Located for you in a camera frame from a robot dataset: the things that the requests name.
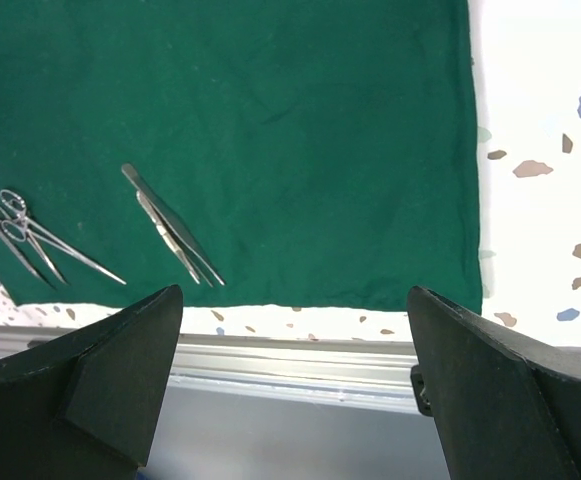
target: tweezers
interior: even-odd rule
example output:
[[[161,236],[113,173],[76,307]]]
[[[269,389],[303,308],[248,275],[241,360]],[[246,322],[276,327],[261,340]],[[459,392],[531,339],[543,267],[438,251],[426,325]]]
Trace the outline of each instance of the tweezers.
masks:
[[[208,285],[213,286],[212,282],[203,273],[203,270],[192,261],[186,252],[194,255],[220,285],[225,285],[223,278],[210,265],[210,262],[204,258],[199,245],[183,222],[154,193],[152,188],[141,178],[139,172],[129,163],[121,167],[121,172],[137,189],[139,205],[148,214],[165,244],[183,263],[195,283],[199,284],[201,279],[203,279]]]

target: black clip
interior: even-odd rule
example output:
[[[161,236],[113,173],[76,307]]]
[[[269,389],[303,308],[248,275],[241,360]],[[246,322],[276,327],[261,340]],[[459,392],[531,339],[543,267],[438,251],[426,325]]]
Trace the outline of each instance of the black clip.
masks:
[[[414,398],[417,401],[417,408],[421,415],[432,417],[432,408],[430,407],[430,400],[426,395],[426,385],[423,381],[423,375],[419,369],[419,365],[415,365],[410,370],[410,381],[412,382],[412,390],[414,391]]]

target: table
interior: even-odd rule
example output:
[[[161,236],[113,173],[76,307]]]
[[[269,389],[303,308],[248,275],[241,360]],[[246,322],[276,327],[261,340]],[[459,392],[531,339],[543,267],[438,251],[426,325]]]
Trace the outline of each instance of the table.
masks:
[[[473,0],[483,315],[581,346],[581,0]],[[15,306],[0,324],[78,328],[115,310]],[[411,341],[407,315],[278,306],[186,308],[184,333]]]

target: gray floor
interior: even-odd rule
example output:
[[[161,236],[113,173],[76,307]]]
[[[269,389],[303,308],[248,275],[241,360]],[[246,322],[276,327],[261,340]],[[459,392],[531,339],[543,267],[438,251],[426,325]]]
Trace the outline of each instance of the gray floor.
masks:
[[[418,415],[168,387],[151,480],[446,480]]]

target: metal frame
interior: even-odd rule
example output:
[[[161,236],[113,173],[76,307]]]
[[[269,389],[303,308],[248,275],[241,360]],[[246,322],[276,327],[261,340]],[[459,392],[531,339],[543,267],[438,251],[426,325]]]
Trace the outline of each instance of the metal frame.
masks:
[[[0,327],[0,358],[73,331]],[[562,348],[581,356],[581,348]],[[411,343],[180,335],[169,384],[237,395],[418,413]]]

